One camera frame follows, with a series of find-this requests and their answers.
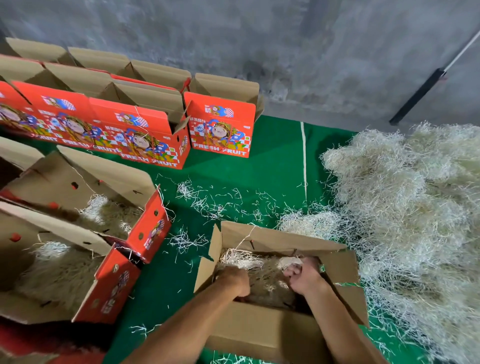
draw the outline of person's left hand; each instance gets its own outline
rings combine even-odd
[[[237,297],[245,297],[250,294],[250,279],[245,269],[225,267],[220,271],[216,280],[233,285],[237,291]]]

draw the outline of person's right arm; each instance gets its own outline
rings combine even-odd
[[[315,258],[302,259],[284,274],[290,286],[305,297],[333,358],[339,364],[388,364],[353,321],[332,287],[320,276]]]

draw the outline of forearm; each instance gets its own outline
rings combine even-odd
[[[215,282],[150,334],[124,364],[195,363],[216,321],[236,296],[234,285]]]
[[[305,294],[305,299],[339,364],[387,363],[364,336],[328,283],[319,280]]]

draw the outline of gray wall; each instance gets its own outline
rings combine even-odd
[[[478,0],[0,0],[19,38],[257,81],[266,114],[391,131],[480,29]],[[480,123],[480,40],[401,122]]]

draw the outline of cartoon face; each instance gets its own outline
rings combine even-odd
[[[22,119],[20,118],[20,116],[16,113],[16,112],[13,112],[7,108],[3,108],[3,107],[0,107],[0,116],[6,118],[7,120],[11,120],[11,121],[21,121]]]
[[[76,122],[75,120],[67,119],[66,122],[65,122],[65,125],[67,127],[69,127],[75,133],[78,133],[78,134],[84,134],[85,133],[84,127],[80,123]]]
[[[228,131],[221,125],[215,125],[212,134],[217,138],[225,138],[228,135]]]
[[[139,135],[135,135],[133,137],[133,142],[135,143],[136,146],[139,146],[140,148],[147,149],[150,147],[150,143],[148,140],[146,140],[144,137],[141,137]]]

